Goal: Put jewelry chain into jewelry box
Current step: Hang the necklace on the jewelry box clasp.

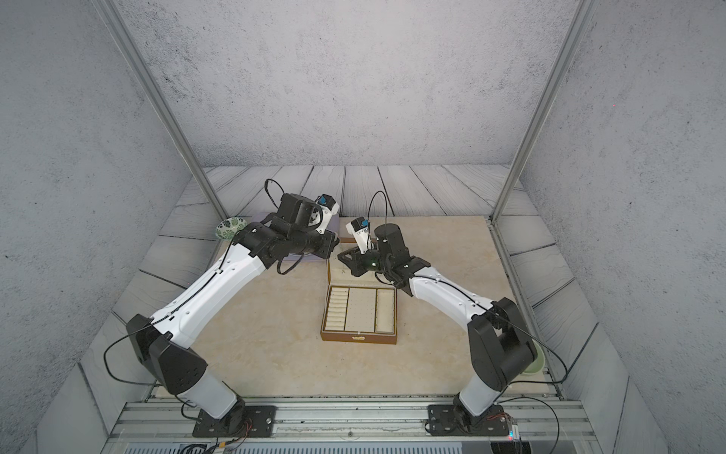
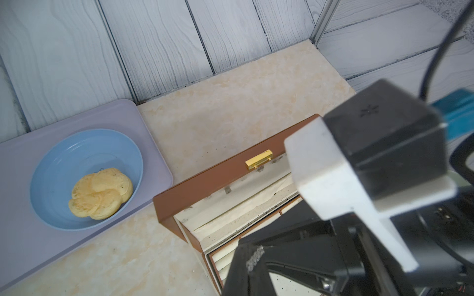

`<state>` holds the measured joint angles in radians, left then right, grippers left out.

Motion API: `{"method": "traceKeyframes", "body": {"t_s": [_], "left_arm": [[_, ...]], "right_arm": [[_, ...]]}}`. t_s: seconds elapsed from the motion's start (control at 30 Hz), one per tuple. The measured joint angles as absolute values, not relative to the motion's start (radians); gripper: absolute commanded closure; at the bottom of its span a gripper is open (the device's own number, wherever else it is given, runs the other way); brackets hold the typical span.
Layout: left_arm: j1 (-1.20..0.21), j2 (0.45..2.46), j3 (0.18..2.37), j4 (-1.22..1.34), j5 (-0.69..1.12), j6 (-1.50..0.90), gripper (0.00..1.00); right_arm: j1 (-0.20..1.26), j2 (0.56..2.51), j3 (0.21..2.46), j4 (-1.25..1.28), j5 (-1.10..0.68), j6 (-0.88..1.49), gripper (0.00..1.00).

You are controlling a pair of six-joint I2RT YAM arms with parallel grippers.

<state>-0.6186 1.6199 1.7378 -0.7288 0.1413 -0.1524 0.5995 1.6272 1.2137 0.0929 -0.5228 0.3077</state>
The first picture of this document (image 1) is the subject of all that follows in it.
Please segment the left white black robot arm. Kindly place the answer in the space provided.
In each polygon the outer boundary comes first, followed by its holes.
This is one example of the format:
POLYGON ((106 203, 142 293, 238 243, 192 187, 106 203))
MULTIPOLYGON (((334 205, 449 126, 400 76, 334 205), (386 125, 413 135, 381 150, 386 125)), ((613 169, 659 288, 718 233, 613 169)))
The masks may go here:
POLYGON ((138 314, 129 321, 138 361, 168 393, 215 420, 241 412, 242 399, 192 346, 234 295, 270 267, 281 267, 290 255, 329 258, 338 236, 327 226, 338 211, 327 194, 316 200, 283 194, 277 211, 236 231, 221 259, 186 291, 152 316, 138 314))

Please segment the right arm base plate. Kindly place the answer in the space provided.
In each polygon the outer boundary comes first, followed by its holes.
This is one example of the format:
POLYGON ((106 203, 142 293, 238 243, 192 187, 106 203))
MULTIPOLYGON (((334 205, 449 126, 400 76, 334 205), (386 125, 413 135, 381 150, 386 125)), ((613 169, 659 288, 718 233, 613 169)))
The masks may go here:
POLYGON ((510 437, 512 435, 510 418, 499 405, 491 406, 479 416, 472 416, 459 404, 429 405, 427 417, 423 428, 432 436, 510 437))

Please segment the brown jewelry box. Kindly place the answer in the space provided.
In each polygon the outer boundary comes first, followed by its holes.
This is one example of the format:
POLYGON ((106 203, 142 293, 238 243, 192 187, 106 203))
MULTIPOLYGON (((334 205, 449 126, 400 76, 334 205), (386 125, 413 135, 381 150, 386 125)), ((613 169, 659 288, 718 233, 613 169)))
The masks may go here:
POLYGON ((396 290, 379 282, 373 272, 355 277, 338 260, 338 254, 355 248, 355 240, 344 238, 327 262, 328 289, 321 339, 353 344, 396 344, 396 290))

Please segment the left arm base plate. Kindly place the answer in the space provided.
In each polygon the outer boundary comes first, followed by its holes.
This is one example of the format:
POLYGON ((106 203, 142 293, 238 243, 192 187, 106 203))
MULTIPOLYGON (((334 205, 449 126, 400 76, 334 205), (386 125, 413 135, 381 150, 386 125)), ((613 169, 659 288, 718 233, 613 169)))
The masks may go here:
POLYGON ((270 438, 272 437, 276 406, 237 404, 220 419, 204 410, 192 431, 194 438, 270 438))

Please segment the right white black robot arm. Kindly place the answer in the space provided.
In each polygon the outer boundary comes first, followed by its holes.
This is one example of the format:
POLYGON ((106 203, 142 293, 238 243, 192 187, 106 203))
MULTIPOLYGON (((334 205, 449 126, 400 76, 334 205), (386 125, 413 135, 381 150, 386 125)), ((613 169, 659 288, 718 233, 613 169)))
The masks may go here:
POLYGON ((370 234, 370 221, 359 217, 346 224, 355 247, 338 254, 352 276, 381 274, 411 297, 438 308, 467 332, 475 371, 454 399, 459 413, 475 421, 491 412, 495 401, 535 359, 533 336, 517 304, 490 300, 444 277, 428 261, 410 253, 400 227, 384 223, 370 234))

